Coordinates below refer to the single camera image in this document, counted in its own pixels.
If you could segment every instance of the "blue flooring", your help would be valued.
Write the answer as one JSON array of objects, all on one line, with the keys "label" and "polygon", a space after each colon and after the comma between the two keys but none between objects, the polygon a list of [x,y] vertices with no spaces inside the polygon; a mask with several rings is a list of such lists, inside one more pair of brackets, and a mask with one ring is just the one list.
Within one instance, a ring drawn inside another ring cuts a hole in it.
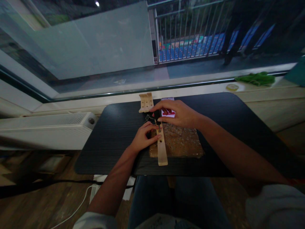
[{"label": "blue flooring", "polygon": [[[241,43],[241,47],[246,46],[250,42],[257,28],[258,26],[255,26],[248,31],[248,33],[246,34],[246,36],[244,37]],[[261,36],[255,47],[260,46],[265,41],[265,39],[269,36],[272,29],[273,26],[271,26],[269,30]],[[236,40],[237,34],[238,31],[233,32],[228,51],[232,48]],[[159,50],[160,62],[185,59],[185,58],[197,57],[197,56],[205,56],[207,55],[207,53],[209,53],[209,55],[216,54],[218,51],[222,49],[224,43],[224,36],[225,36],[224,33],[216,34],[214,38],[212,35],[206,36],[202,40],[199,40],[197,44],[193,43],[193,44],[181,46],[179,48],[176,47],[176,48]]]}]

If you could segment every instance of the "dark trousers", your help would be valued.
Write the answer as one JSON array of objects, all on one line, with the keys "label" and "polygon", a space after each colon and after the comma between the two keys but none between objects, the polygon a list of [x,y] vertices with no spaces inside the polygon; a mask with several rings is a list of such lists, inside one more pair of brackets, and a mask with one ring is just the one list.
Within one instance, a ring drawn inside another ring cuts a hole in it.
[{"label": "dark trousers", "polygon": [[128,228],[134,229],[156,213],[188,220],[200,228],[231,228],[207,177],[177,177],[174,190],[166,177],[137,177]]},{"label": "dark trousers", "polygon": [[258,14],[259,12],[242,12],[232,14],[231,21],[225,34],[225,41],[221,50],[222,53],[227,53],[233,31],[238,27],[238,25],[240,25],[236,40],[233,47],[229,51],[228,56],[233,57],[237,53],[241,46],[242,40],[257,19]]},{"label": "dark trousers", "polygon": [[283,5],[274,5],[266,18],[262,21],[260,26],[255,31],[253,37],[249,41],[245,54],[252,53],[252,49],[260,39],[260,37],[267,32],[268,29],[274,25],[271,34],[265,39],[264,43],[254,52],[259,54],[265,53],[279,53],[283,50],[282,40],[285,34],[293,23],[294,19],[298,16],[298,13],[303,9],[304,3],[302,1],[284,2]]}]

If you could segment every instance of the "blue jeans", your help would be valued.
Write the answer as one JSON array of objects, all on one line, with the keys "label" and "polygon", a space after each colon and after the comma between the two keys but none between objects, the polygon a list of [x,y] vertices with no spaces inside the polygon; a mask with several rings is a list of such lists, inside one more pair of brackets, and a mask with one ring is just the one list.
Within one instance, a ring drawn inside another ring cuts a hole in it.
[{"label": "blue jeans", "polygon": [[177,177],[175,189],[162,176],[138,176],[128,228],[134,229],[156,213],[172,215],[200,228],[231,228],[207,177]]}]

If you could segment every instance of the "person's left hand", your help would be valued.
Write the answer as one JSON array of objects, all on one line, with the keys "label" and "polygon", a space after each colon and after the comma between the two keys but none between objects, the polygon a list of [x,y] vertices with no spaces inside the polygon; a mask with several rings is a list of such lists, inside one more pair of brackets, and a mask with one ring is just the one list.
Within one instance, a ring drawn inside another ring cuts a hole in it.
[{"label": "person's left hand", "polygon": [[151,130],[157,130],[157,129],[159,129],[158,126],[153,125],[149,121],[144,123],[144,125],[139,128],[129,148],[133,152],[139,153],[142,149],[156,142],[159,138],[161,138],[161,135],[156,135],[153,138],[148,139],[146,134]]}]

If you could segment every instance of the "black table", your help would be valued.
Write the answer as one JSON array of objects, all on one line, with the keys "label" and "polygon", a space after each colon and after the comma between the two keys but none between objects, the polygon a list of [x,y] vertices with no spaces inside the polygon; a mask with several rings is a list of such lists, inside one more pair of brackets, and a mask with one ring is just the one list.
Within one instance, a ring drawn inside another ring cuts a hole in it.
[{"label": "black table", "polygon": [[[232,93],[216,93],[177,97],[197,112],[206,115],[232,135],[265,157],[284,176],[305,178],[305,163],[293,155],[287,146]],[[140,101],[108,105],[79,156],[75,171],[80,174],[108,174],[138,128],[144,124],[139,113]],[[150,158],[148,148],[142,150],[134,164],[135,175],[231,177],[203,135],[198,132],[205,151],[200,158],[168,158],[168,166],[158,166]]]}]

